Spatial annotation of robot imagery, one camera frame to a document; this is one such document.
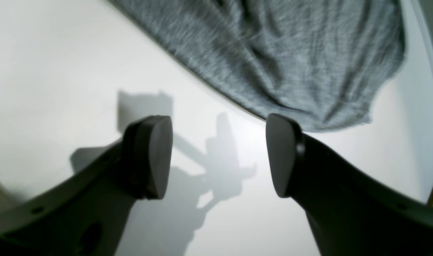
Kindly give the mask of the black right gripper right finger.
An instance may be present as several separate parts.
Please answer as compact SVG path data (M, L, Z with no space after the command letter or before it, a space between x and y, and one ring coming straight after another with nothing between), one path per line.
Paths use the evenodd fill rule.
M304 210L322 256L433 256L433 208L388 188L296 121L266 121L272 182Z

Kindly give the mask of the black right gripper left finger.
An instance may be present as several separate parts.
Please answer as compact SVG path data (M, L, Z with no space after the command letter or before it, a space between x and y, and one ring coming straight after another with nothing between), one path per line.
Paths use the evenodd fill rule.
M172 146L171 117L130 123L82 171L0 213L0 256L114 255L135 202L164 198Z

